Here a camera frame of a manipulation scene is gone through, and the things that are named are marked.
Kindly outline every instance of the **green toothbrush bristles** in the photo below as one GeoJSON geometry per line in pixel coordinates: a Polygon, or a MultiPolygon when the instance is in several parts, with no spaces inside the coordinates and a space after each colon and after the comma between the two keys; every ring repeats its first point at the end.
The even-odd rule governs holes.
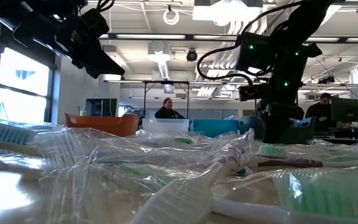
{"type": "Polygon", "coordinates": [[[275,183],[282,207],[288,211],[358,219],[358,176],[290,174],[275,183]]]}
{"type": "Polygon", "coordinates": [[[286,157],[287,153],[286,153],[286,150],[280,146],[261,145],[261,146],[259,146],[258,155],[273,156],[273,157],[286,157]]]}

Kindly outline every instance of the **security camera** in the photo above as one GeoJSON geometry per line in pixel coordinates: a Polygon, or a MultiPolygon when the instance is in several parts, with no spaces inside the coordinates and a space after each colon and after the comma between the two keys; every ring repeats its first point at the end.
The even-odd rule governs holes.
{"type": "Polygon", "coordinates": [[[188,62],[194,62],[195,60],[197,60],[197,53],[195,49],[190,49],[189,52],[187,53],[187,57],[186,57],[188,62]]]}

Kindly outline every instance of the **man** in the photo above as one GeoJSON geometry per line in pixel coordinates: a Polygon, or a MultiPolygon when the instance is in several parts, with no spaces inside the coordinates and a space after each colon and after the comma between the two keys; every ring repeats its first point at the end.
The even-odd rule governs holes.
{"type": "Polygon", "coordinates": [[[166,119],[185,119],[182,115],[172,109],[172,100],[167,98],[163,102],[163,107],[159,109],[154,115],[155,118],[166,118],[166,119]]]}
{"type": "Polygon", "coordinates": [[[334,128],[336,126],[332,119],[330,102],[331,95],[329,93],[323,93],[320,96],[320,101],[315,105],[310,106],[306,112],[306,118],[317,118],[316,131],[327,131],[328,128],[334,128]]]}

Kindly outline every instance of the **orange bin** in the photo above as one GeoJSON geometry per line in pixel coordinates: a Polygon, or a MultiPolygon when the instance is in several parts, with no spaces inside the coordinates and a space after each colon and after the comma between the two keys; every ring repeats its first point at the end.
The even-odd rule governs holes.
{"type": "Polygon", "coordinates": [[[69,128],[94,128],[120,137],[134,135],[139,125],[139,117],[133,114],[122,117],[64,115],[65,126],[69,128]]]}

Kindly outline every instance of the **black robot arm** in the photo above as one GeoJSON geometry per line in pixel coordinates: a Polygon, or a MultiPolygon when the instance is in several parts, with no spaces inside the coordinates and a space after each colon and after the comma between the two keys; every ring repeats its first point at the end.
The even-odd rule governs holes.
{"type": "Polygon", "coordinates": [[[125,70],[104,53],[99,42],[99,37],[109,32],[100,14],[114,3],[107,6],[108,2],[78,16],[86,0],[0,0],[0,22],[13,30],[14,38],[24,46],[36,41],[70,58],[78,68],[85,67],[93,78],[123,75],[125,70]]]}

